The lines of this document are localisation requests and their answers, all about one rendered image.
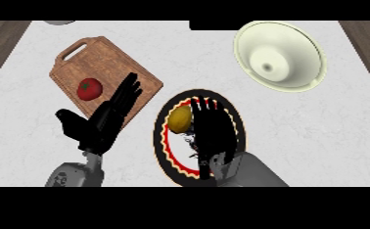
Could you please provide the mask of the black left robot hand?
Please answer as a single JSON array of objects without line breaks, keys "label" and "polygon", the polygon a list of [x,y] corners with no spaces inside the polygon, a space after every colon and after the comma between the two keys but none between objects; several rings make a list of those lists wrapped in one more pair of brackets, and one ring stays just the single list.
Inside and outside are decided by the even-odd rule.
[{"label": "black left robot hand", "polygon": [[139,94],[139,81],[136,74],[131,72],[119,83],[110,99],[101,102],[88,119],[66,109],[55,112],[63,135],[79,142],[80,151],[100,156],[110,149]]}]

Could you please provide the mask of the black red patterned plate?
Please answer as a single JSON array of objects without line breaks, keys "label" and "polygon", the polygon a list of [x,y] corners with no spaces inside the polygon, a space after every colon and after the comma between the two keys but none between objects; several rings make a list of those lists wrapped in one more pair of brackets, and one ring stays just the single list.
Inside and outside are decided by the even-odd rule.
[{"label": "black red patterned plate", "polygon": [[191,89],[179,93],[164,104],[159,111],[153,130],[153,148],[157,163],[170,180],[182,187],[212,187],[215,185],[213,176],[207,180],[198,179],[197,157],[194,150],[192,134],[188,131],[184,134],[175,134],[167,127],[167,118],[172,111],[190,105],[190,100],[203,97],[203,100],[212,99],[220,102],[225,112],[232,120],[237,150],[243,152],[247,149],[247,136],[244,124],[229,101],[216,92],[204,89]]}]

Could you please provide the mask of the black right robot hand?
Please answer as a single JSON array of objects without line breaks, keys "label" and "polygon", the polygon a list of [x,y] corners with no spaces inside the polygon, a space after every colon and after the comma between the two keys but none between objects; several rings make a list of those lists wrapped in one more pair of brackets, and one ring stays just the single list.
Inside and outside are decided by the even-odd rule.
[{"label": "black right robot hand", "polygon": [[237,150],[237,136],[231,118],[223,106],[201,96],[190,100],[192,114],[194,146],[197,148],[198,178],[206,180],[210,169],[210,159],[223,155],[220,164],[225,165],[234,158]]}]

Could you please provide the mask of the cream white bowl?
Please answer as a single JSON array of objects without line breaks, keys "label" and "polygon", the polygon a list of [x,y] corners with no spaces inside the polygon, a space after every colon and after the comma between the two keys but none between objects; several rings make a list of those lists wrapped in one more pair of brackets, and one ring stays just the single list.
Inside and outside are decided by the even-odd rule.
[{"label": "cream white bowl", "polygon": [[251,21],[234,37],[234,56],[247,76],[279,92],[304,92],[327,74],[324,50],[309,34],[279,21]]}]

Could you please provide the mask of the yellow can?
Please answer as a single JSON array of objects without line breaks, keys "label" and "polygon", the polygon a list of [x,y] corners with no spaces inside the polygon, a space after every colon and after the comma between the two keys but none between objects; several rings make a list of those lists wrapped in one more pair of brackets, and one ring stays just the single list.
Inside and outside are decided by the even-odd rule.
[{"label": "yellow can", "polygon": [[190,127],[191,112],[188,106],[178,107],[169,115],[167,127],[173,133],[184,133]]}]

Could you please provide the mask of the brown wooden cutting board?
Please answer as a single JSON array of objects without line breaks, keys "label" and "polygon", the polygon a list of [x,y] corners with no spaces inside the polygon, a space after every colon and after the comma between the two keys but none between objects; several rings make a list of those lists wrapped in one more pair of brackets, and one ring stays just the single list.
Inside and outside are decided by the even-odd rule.
[{"label": "brown wooden cutting board", "polygon": [[[126,125],[163,83],[103,36],[79,39],[58,53],[48,76],[85,117],[89,117],[131,72],[136,74],[142,92],[123,119],[122,125]],[[76,95],[79,82],[85,78],[95,78],[103,84],[103,94],[91,101],[82,101]]]}]

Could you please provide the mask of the red tomato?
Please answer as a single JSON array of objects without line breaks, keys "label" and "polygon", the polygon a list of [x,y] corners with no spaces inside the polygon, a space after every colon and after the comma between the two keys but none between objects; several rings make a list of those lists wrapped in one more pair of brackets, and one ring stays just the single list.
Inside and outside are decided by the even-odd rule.
[{"label": "red tomato", "polygon": [[85,78],[77,85],[76,95],[82,101],[91,101],[103,94],[103,84],[95,78]]}]

